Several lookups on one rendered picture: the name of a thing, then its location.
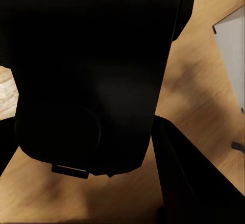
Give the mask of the digital camera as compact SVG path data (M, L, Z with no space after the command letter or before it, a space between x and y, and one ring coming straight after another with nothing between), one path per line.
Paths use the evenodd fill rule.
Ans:
M19 93L14 137L52 172L141 167L172 41L194 0L0 0L0 66Z

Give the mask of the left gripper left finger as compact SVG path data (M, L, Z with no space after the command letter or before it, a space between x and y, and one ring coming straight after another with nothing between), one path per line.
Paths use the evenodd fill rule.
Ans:
M0 176L19 147L14 127L15 116L0 121Z

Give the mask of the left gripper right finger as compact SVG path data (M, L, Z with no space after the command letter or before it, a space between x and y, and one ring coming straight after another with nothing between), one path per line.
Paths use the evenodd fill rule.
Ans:
M168 224L245 224L245 197L171 121L151 136Z

